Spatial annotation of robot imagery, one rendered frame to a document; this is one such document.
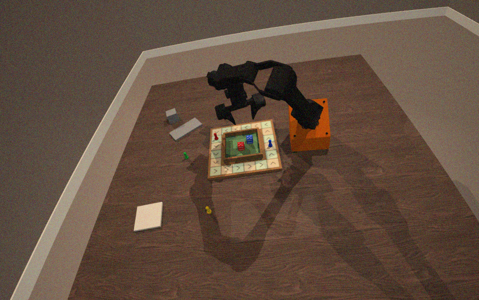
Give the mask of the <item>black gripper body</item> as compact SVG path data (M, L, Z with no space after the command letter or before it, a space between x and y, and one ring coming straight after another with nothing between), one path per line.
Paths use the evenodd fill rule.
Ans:
M219 104L215 106L215 111L218 120L227 118L227 116L230 116L230 112L234 110L238 110L244 107L247 107L248 105L252 104L253 107L263 107L266 106L266 101L264 96L262 96L260 93L253 94L252 97L248 100L246 100L246 95L245 91L241 93L240 95L237 96L232 96L229 95L231 104L230 106L226 106L223 104Z

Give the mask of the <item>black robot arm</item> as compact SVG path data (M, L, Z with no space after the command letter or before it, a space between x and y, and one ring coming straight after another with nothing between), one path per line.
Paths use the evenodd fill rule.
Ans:
M273 68L265 90L260 90L254 83L258 70ZM297 75L289 65L273 60L259 63L246 61L245 64L231 66L220 64L217 71L207 73L208 84L216 90L224 90L225 96L237 96L243 93L243 83L253 85L265 97L285 101L293 108L291 116L305 129L315 130L324 107L313 100L306 99L296 87ZM318 123L318 124L317 124Z

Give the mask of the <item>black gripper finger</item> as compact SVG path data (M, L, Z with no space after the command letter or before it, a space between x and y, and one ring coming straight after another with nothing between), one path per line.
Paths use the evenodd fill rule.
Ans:
M224 119L225 119L225 120L227 119L227 120L231 121L234 125L236 125L235 120L234 120L234 118L233 118L231 112L230 112L229 114L230 114L230 116L227 116L227 118L224 118Z
M257 113L257 111L259 110L260 108L258 107L253 107L253 105L251 104L251 116L252 116L252 119L255 118L255 115Z

